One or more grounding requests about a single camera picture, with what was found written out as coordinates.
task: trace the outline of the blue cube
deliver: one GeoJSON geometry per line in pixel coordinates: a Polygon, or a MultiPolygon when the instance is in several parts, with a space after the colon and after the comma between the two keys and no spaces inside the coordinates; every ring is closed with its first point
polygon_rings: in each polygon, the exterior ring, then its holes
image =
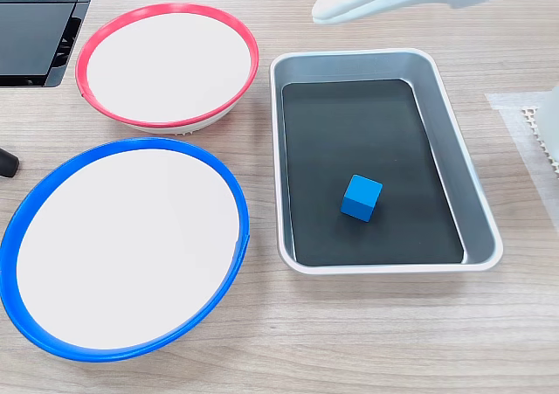
{"type": "Polygon", "coordinates": [[[342,213],[369,222],[382,188],[380,183],[354,175],[343,197],[342,213]]]}

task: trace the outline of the plate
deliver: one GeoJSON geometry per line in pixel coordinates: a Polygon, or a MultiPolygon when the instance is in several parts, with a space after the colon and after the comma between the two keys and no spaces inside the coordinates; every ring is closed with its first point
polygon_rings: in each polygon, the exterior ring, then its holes
{"type": "Polygon", "coordinates": [[[158,349],[222,299],[249,239],[243,192],[208,152],[136,138],[91,149],[21,203],[0,295],[40,348],[102,362],[158,349]]]}
{"type": "Polygon", "coordinates": [[[231,14],[165,3],[117,17],[87,41],[76,65],[98,111],[151,133],[186,133],[217,121],[249,88],[256,40],[231,14]]]}

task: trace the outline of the red rim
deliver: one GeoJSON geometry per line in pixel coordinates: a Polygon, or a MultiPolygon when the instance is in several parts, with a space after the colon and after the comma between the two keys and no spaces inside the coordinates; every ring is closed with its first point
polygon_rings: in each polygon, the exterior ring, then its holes
{"type": "Polygon", "coordinates": [[[235,102],[237,102],[238,99],[241,98],[248,87],[251,86],[251,83],[254,81],[254,77],[256,77],[258,67],[259,48],[256,44],[256,39],[252,35],[251,31],[248,30],[248,28],[241,21],[236,19],[231,14],[228,14],[227,12],[218,10],[216,8],[208,7],[205,5],[196,5],[193,3],[159,3],[157,5],[150,5],[148,7],[139,8],[137,10],[127,12],[126,14],[122,14],[121,16],[115,18],[113,21],[110,21],[99,30],[97,30],[89,38],[89,40],[87,40],[86,44],[79,53],[78,63],[76,64],[76,82],[78,83],[78,89],[82,97],[86,99],[87,102],[91,104],[95,109],[103,113],[105,116],[110,117],[111,119],[127,123],[128,125],[140,126],[143,128],[176,128],[192,125],[200,121],[206,121],[211,117],[220,114],[226,108],[232,106],[235,102]],[[87,66],[89,64],[89,59],[91,58],[91,55],[93,54],[97,46],[115,31],[136,21],[153,16],[161,16],[162,14],[172,14],[177,12],[197,14],[200,16],[214,18],[217,21],[227,24],[234,31],[236,31],[241,38],[243,38],[246,45],[248,46],[248,50],[251,55],[251,70],[249,72],[248,79],[246,80],[245,85],[237,94],[235,94],[232,99],[230,99],[220,107],[215,108],[214,110],[211,110],[206,114],[201,114],[197,117],[193,117],[183,121],[170,121],[165,123],[134,121],[132,119],[120,117],[119,115],[108,111],[97,101],[97,99],[93,95],[93,92],[91,91],[91,88],[89,88],[89,83],[87,82],[87,66]]]}

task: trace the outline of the wooden table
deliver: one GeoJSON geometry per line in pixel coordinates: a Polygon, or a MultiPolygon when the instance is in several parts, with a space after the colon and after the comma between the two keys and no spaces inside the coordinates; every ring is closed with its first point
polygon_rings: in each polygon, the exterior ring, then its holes
{"type": "MultiPolygon", "coordinates": [[[[202,324],[122,363],[51,356],[2,310],[0,392],[559,392],[559,240],[484,96],[559,82],[559,0],[423,6],[334,27],[312,24],[314,0],[93,0],[61,86],[0,90],[0,146],[22,160],[17,177],[0,182],[0,231],[63,161],[139,135],[80,98],[75,60],[113,17],[174,1],[231,12],[261,50],[259,75],[234,111],[179,138],[221,158],[245,190],[252,242],[241,272],[202,324]],[[504,239],[503,260],[488,273],[299,275],[276,251],[268,66],[284,52],[399,46],[427,51],[438,63],[504,239]]],[[[165,38],[146,58],[158,52],[165,52],[165,38]]]]}

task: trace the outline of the metal tray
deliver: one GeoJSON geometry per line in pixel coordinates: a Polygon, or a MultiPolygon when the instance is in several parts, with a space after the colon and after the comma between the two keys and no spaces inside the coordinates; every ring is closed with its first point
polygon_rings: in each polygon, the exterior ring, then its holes
{"type": "Polygon", "coordinates": [[[279,253],[307,274],[487,270],[502,242],[431,57],[290,53],[271,70],[279,253]],[[369,223],[353,174],[383,183],[369,223]]]}

